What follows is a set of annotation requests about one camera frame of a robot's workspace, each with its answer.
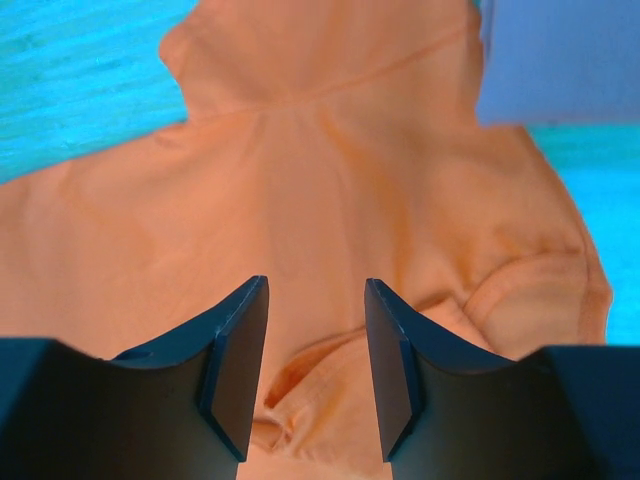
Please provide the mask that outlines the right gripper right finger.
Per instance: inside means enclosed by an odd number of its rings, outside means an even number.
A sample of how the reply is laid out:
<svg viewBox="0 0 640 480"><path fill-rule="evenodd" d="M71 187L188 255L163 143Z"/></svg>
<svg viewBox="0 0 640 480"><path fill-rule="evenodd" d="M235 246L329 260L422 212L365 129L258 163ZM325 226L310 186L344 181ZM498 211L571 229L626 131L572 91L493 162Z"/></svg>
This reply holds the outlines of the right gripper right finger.
<svg viewBox="0 0 640 480"><path fill-rule="evenodd" d="M382 455L396 479L635 479L639 351L541 348L518 361L365 289Z"/></svg>

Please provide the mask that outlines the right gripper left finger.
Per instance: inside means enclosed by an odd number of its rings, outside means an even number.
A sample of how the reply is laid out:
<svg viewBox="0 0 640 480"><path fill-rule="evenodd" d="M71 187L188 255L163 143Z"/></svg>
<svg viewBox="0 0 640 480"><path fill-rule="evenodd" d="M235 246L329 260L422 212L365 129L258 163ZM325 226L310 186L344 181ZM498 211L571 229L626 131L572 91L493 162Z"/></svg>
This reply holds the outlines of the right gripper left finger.
<svg viewBox="0 0 640 480"><path fill-rule="evenodd" d="M248 454L269 286L103 360L50 338L1 342L5 479L233 479Z"/></svg>

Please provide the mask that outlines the orange t shirt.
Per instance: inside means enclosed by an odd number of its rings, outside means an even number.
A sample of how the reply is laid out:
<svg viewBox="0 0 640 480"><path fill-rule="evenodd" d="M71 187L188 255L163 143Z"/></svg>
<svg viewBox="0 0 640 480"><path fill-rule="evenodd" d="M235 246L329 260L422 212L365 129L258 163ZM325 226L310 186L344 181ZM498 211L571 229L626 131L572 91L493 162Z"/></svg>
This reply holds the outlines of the orange t shirt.
<svg viewBox="0 0 640 480"><path fill-rule="evenodd" d="M601 344L612 293L521 128L484 128L468 1L202 1L162 41L185 123L1 189L1 330L95 355L264 275L243 479L387 479L364 287L491 352Z"/></svg>

